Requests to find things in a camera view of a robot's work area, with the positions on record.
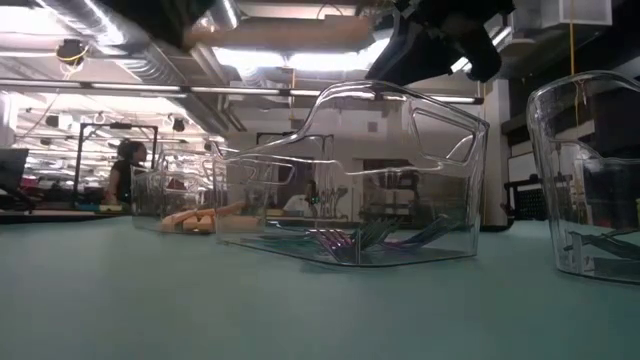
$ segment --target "dark hair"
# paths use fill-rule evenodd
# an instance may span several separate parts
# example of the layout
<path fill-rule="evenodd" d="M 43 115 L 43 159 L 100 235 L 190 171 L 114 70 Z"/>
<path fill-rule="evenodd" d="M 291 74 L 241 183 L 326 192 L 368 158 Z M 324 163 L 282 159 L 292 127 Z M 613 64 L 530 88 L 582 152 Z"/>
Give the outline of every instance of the dark hair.
<path fill-rule="evenodd" d="M 118 145 L 118 156 L 131 161 L 133 160 L 133 154 L 140 150 L 140 147 L 144 147 L 144 144 L 140 141 L 122 140 Z"/>

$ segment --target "wall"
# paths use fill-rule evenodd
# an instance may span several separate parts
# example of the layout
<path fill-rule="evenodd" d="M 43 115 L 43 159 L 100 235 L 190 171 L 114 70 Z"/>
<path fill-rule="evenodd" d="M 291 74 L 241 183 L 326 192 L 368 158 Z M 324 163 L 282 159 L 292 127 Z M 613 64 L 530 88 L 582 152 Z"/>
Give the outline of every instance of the wall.
<path fill-rule="evenodd" d="M 506 225 L 507 215 L 500 208 L 500 204 L 506 203 L 507 200 L 504 183 L 509 178 L 507 161 L 511 151 L 507 137 L 502 135 L 500 124 L 510 119 L 507 80 L 493 82 L 493 89 L 485 98 L 484 111 L 491 128 L 486 153 L 485 201 L 480 212 L 484 214 L 485 224 Z"/>
<path fill-rule="evenodd" d="M 0 96 L 0 148 L 10 147 L 15 142 L 18 113 L 11 105 L 10 96 Z"/>

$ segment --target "teal table surface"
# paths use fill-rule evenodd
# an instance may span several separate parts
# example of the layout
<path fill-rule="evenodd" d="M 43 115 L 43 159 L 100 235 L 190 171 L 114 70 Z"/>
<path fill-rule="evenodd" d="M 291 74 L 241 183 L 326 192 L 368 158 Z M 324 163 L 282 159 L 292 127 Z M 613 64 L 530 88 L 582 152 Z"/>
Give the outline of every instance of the teal table surface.
<path fill-rule="evenodd" d="M 0 227 L 0 359 L 638 359 L 640 287 L 555 270 L 546 223 L 475 258 L 345 270 L 135 230 Z"/>

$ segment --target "person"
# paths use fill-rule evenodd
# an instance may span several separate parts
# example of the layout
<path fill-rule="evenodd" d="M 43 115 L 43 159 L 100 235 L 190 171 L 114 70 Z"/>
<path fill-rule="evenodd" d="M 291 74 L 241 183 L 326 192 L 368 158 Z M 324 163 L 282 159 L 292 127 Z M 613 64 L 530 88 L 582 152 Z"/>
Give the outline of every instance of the person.
<path fill-rule="evenodd" d="M 131 167 L 144 168 L 147 148 L 139 141 L 124 140 L 118 146 L 118 161 L 109 174 L 105 200 L 109 205 L 131 204 Z"/>
<path fill-rule="evenodd" d="M 318 186 L 315 180 L 307 181 L 304 195 L 293 195 L 282 210 L 289 213 L 302 213 L 304 217 L 317 217 Z"/>

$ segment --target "transparent plastic container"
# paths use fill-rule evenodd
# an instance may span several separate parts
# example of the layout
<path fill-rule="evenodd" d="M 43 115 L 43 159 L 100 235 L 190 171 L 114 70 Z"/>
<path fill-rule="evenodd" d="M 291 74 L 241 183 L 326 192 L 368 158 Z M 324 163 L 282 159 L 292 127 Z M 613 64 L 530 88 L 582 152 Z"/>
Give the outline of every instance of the transparent plastic container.
<path fill-rule="evenodd" d="M 156 170 L 132 174 L 134 226 L 165 233 L 214 233 L 213 174 L 211 153 L 161 153 Z"/>
<path fill-rule="evenodd" d="M 528 126 L 559 270 L 640 283 L 640 84 L 610 72 L 553 82 Z"/>
<path fill-rule="evenodd" d="M 256 182 L 266 192 L 263 231 L 221 227 L 217 237 L 343 266 L 473 256 L 488 127 L 391 84 L 333 85 L 296 133 L 226 155 L 274 167 Z"/>
<path fill-rule="evenodd" d="M 266 204 L 271 188 L 286 184 L 274 177 L 278 167 L 291 169 L 270 157 L 216 158 L 215 225 L 218 239 L 225 235 L 248 236 L 262 233 L 266 225 Z"/>

